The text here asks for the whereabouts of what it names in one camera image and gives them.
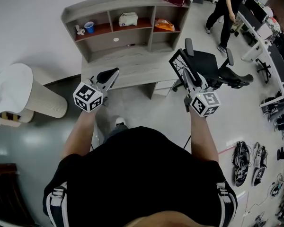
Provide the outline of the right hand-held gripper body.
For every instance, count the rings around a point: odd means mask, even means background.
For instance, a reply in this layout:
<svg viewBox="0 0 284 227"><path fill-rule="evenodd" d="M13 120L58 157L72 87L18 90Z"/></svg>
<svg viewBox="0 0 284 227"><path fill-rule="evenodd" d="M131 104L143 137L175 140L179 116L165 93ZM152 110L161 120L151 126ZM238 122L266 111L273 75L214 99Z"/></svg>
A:
<svg viewBox="0 0 284 227"><path fill-rule="evenodd" d="M188 92L184 99L186 112L194 110L200 117L207 117L217 111L221 101L216 92L201 89L198 92Z"/></svg>

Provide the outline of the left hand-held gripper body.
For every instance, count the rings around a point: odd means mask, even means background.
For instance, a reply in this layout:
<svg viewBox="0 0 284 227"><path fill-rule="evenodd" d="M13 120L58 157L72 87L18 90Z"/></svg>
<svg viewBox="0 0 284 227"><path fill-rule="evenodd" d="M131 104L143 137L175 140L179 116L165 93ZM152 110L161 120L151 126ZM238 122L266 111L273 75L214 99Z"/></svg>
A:
<svg viewBox="0 0 284 227"><path fill-rule="evenodd" d="M72 96L77 107L90 113L107 102L107 90L108 79L90 78L80 82Z"/></svg>

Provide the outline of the black framed white picture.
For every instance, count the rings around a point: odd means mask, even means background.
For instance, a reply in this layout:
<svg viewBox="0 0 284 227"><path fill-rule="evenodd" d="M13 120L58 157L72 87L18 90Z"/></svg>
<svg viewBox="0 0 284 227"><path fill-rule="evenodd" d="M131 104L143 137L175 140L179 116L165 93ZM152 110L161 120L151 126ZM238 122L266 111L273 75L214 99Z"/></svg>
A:
<svg viewBox="0 0 284 227"><path fill-rule="evenodd" d="M183 81L183 69L189 69L192 72L194 69L192 62L190 61L189 57L186 55L185 51L182 49L178 49L172 58L169 60L169 63L173 70L175 71L176 75L178 76L179 80L182 84Z"/></svg>

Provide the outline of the person's right forearm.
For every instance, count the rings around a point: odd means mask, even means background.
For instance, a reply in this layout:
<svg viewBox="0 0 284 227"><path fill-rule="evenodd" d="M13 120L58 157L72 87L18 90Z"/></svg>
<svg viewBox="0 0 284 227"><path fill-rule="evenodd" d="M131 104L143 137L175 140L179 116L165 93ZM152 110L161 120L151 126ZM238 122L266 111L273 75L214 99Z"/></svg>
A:
<svg viewBox="0 0 284 227"><path fill-rule="evenodd" d="M203 161L219 162L219 155L212 138L207 120L190 106L191 117L191 154Z"/></svg>

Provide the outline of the person's left forearm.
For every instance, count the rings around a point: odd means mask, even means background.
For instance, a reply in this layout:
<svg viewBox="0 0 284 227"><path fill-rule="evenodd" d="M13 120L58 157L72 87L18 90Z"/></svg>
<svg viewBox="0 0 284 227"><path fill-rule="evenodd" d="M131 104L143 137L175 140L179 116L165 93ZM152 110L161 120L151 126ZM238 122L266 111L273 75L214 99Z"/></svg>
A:
<svg viewBox="0 0 284 227"><path fill-rule="evenodd" d="M82 111L69 134L62 153L62 159L69 155L84 156L90 152L97 110L87 113Z"/></svg>

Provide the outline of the black office chair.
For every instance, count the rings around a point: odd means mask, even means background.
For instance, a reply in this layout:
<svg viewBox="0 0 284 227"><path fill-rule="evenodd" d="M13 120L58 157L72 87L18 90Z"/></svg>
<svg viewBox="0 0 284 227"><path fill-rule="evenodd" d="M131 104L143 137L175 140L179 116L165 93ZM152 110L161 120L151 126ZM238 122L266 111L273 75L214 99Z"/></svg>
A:
<svg viewBox="0 0 284 227"><path fill-rule="evenodd" d="M223 84L234 89L240 89L248 86L254 80L252 75L239 76L230 68L230 66L234 65L230 49L226 50L227 58L220 67L217 65L215 55L194 50L190 38L185 39L185 49L183 50L192 62L194 69L204 76L209 86L212 88L212 91L218 90ZM184 86L184 84L180 82L180 84L174 86L172 90L176 92L180 86Z"/></svg>

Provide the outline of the person's grey trousers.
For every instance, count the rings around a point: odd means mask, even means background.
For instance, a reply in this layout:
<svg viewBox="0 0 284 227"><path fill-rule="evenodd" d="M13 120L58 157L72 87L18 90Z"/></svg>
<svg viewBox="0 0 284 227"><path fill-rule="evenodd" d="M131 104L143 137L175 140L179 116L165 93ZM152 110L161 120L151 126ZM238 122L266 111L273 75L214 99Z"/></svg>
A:
<svg viewBox="0 0 284 227"><path fill-rule="evenodd" d="M114 129L108 134L108 136L104 140L104 143L106 143L109 138L127 129L128 127L124 123L117 124Z"/></svg>

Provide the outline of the blue plastic cup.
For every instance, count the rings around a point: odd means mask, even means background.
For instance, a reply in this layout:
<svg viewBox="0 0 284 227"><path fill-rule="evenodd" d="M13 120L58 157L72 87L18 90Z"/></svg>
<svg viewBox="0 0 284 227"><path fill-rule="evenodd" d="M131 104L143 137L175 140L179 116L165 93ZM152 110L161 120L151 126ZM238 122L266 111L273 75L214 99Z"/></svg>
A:
<svg viewBox="0 0 284 227"><path fill-rule="evenodd" d="M84 28L89 34L94 33L94 22L92 22L92 21L87 22L84 25Z"/></svg>

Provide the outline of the white tissue packet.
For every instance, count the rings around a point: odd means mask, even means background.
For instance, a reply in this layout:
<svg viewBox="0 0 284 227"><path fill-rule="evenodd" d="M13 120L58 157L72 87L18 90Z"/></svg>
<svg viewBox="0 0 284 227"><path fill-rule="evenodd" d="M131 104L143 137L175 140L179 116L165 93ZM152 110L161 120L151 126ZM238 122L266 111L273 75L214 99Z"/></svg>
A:
<svg viewBox="0 0 284 227"><path fill-rule="evenodd" d="M124 26L137 26L138 24L138 15L136 12L127 12L123 13L118 20L120 27Z"/></svg>

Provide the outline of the orange snack bag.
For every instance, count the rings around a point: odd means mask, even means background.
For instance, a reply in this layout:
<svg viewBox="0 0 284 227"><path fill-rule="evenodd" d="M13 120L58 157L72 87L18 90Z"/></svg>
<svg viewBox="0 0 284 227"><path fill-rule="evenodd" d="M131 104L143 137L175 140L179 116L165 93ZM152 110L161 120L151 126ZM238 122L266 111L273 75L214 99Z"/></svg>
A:
<svg viewBox="0 0 284 227"><path fill-rule="evenodd" d="M172 23L165 19L155 19L154 27L160 30L175 32L175 27Z"/></svg>

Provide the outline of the black swivel chair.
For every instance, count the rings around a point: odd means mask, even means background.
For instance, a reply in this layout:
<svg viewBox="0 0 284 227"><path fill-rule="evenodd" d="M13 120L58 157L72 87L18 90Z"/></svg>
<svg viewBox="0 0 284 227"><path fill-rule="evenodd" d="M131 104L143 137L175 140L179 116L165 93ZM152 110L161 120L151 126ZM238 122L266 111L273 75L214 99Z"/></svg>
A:
<svg viewBox="0 0 284 227"><path fill-rule="evenodd" d="M259 58L255 59L255 62L257 62L259 65L262 66L262 68L257 70L257 73L263 72L263 75L265 76L265 83L267 84L269 80L271 79L271 73L269 69L271 68L270 65L267 65L265 62L262 62Z"/></svg>

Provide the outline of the white table with ribbed base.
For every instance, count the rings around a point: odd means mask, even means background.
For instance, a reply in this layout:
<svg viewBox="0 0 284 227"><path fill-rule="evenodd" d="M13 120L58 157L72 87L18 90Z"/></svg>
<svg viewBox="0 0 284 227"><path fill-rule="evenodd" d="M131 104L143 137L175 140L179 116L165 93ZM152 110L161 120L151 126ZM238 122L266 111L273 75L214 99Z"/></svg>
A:
<svg viewBox="0 0 284 227"><path fill-rule="evenodd" d="M0 74L0 124L18 127L35 113L62 118L67 108L66 99L37 82L27 65L13 64Z"/></svg>

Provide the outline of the black monitor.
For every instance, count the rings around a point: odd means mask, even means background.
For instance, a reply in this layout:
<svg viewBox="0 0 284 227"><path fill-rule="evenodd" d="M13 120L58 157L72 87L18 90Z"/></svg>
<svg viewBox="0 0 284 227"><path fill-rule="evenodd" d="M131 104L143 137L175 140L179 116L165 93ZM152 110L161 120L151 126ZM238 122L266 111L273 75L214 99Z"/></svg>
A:
<svg viewBox="0 0 284 227"><path fill-rule="evenodd" d="M252 14L261 24L265 21L267 13L256 0L246 0L245 6L252 12Z"/></svg>
<svg viewBox="0 0 284 227"><path fill-rule="evenodd" d="M284 88L284 60L275 44L272 44L267 50L270 52L270 57L272 58Z"/></svg>

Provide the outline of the person's black shirt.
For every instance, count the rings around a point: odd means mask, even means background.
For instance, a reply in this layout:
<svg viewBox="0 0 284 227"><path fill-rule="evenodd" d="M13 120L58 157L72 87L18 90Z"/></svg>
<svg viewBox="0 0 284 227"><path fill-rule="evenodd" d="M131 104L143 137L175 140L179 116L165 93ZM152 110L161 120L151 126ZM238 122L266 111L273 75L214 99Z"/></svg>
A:
<svg viewBox="0 0 284 227"><path fill-rule="evenodd" d="M157 130L122 131L84 156L64 158L44 190L66 184L70 227L124 227L162 211L228 227L237 198L216 161L200 160Z"/></svg>

